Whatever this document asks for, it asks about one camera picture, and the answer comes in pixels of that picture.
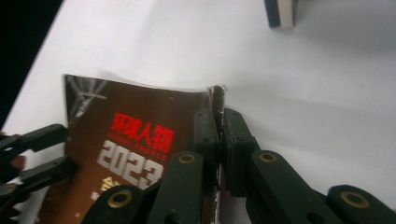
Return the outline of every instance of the red chinese characters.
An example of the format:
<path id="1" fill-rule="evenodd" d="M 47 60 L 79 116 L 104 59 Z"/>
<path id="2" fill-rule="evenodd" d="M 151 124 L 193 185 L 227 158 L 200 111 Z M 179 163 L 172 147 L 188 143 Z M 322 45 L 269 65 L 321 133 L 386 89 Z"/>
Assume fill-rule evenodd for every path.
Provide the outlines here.
<path id="1" fill-rule="evenodd" d="M 143 123 L 141 119 L 115 113 L 110 130 L 136 142 L 144 140 L 148 147 L 155 150 L 169 152 L 174 132 L 161 125 L 151 126 L 151 122 Z"/>

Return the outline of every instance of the white surface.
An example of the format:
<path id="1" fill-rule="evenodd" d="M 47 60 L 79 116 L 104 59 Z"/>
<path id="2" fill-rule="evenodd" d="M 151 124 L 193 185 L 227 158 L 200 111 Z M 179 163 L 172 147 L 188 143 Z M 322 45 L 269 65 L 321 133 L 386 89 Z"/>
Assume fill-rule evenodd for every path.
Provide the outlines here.
<path id="1" fill-rule="evenodd" d="M 65 124 L 62 74 L 225 84 L 226 105 L 261 147 L 313 189 L 349 184 L 396 208 L 395 11 L 393 0 L 305 0 L 296 27 L 279 31 L 261 0 L 66 0 L 4 130 Z M 30 155 L 28 168 L 57 148 Z M 37 198 L 21 223 L 33 222 Z M 223 200 L 222 223 L 248 223 L 243 201 Z"/>

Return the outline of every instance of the book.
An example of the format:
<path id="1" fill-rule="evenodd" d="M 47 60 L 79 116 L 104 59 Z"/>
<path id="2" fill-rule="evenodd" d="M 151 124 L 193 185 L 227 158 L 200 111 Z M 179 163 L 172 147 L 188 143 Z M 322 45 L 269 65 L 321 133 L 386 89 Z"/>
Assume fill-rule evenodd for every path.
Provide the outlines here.
<path id="1" fill-rule="evenodd" d="M 264 0 L 271 28 L 289 29 L 295 24 L 298 0 Z"/>
<path id="2" fill-rule="evenodd" d="M 157 183 L 172 155 L 193 137 L 194 114 L 211 105 L 216 113 L 223 109 L 220 86 L 171 91 L 71 75 L 64 82 L 69 131 L 64 153 L 78 171 L 49 188 L 40 224 L 79 224 L 107 189 L 126 184 L 144 190 Z M 214 208 L 213 203 L 203 208 L 203 224 L 215 219 Z"/>

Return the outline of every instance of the book spine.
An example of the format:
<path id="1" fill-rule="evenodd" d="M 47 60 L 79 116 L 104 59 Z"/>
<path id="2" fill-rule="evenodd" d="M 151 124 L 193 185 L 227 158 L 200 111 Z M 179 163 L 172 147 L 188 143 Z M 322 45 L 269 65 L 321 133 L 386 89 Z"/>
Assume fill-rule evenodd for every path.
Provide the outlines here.
<path id="1" fill-rule="evenodd" d="M 277 0 L 264 0 L 264 4 L 267 10 L 268 23 L 270 27 L 278 27 L 280 25 L 280 19 Z"/>
<path id="2" fill-rule="evenodd" d="M 280 27 L 289 29 L 293 27 L 293 6 L 292 0 L 277 0 L 279 10 Z"/>

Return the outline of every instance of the dark book cover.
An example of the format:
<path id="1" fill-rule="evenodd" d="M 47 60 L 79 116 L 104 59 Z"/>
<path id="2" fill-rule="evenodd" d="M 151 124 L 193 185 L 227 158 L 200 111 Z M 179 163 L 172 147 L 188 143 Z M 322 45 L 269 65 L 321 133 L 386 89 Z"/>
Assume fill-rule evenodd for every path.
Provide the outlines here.
<path id="1" fill-rule="evenodd" d="M 267 11 L 268 23 L 271 28 L 280 25 L 279 10 L 277 7 L 277 0 L 264 0 L 265 9 Z"/>
<path id="2" fill-rule="evenodd" d="M 105 190 L 153 185 L 185 138 L 193 137 L 194 114 L 211 104 L 223 108 L 224 89 L 217 100 L 211 91 L 170 91 L 70 75 L 64 81 L 69 130 L 64 153 L 78 171 L 49 188 L 37 219 L 41 224 L 79 224 Z M 208 209 L 215 214 L 212 204 Z"/>

